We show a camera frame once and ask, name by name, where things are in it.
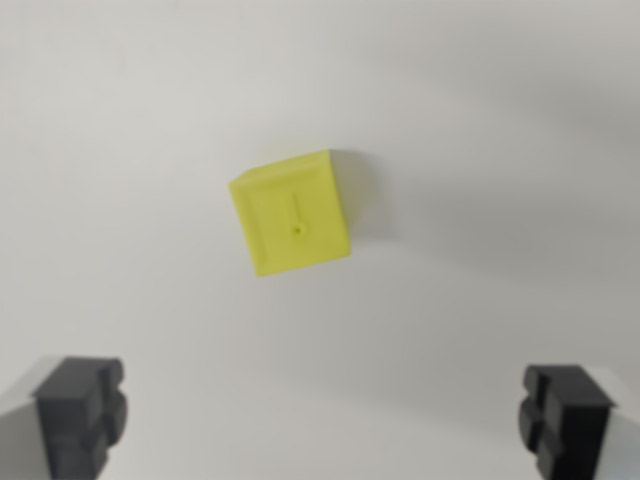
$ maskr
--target black plastic block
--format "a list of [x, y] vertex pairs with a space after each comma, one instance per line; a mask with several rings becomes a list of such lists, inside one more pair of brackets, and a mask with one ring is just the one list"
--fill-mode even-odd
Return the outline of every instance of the black plastic block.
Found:
[[579, 366], [531, 366], [519, 427], [546, 480], [592, 480], [614, 403]]
[[54, 480], [94, 480], [122, 436], [127, 401], [117, 359], [67, 358], [33, 393]]

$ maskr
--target yellow cube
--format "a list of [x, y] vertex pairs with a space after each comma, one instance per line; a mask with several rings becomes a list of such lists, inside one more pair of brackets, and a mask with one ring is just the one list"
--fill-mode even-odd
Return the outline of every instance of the yellow cube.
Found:
[[256, 274], [349, 255], [329, 150], [254, 168], [229, 189]]

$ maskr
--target translucent yellow plastic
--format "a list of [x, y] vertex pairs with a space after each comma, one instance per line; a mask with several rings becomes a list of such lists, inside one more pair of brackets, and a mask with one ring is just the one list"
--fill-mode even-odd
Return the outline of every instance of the translucent yellow plastic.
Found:
[[254, 168], [229, 189], [256, 274], [349, 255], [329, 150]]

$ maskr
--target cube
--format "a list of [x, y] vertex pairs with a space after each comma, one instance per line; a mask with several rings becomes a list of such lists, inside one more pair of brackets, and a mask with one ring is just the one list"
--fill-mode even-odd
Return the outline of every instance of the cube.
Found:
[[229, 189], [257, 275], [349, 255], [329, 150], [254, 168]]

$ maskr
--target small hole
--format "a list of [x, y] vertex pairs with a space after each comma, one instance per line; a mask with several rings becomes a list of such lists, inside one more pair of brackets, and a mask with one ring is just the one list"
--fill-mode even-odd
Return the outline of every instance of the small hole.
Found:
[[291, 233], [293, 233], [296, 236], [300, 236], [300, 235], [304, 235], [305, 232], [307, 231], [307, 229], [305, 228], [305, 226], [301, 223], [299, 223], [298, 225], [295, 225], [292, 229], [291, 229]]

